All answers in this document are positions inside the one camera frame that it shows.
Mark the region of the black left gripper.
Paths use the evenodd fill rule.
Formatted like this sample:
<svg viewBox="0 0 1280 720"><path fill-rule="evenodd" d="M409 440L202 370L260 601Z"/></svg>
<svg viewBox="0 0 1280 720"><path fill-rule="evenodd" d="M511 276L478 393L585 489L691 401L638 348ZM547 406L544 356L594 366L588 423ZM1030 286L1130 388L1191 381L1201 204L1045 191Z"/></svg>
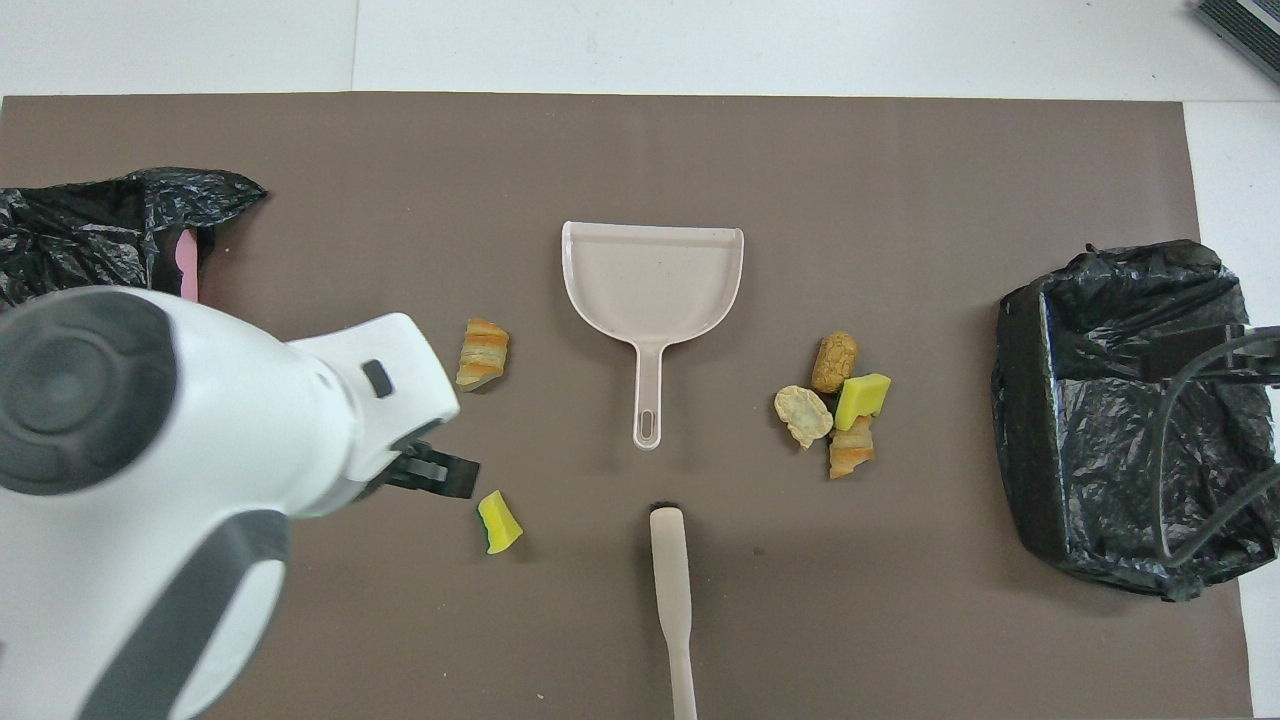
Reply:
<svg viewBox="0 0 1280 720"><path fill-rule="evenodd" d="M479 462L443 454L420 437L403 438L390 464L375 477L375 489L385 486L428 492L448 498L472 498Z"/></svg>

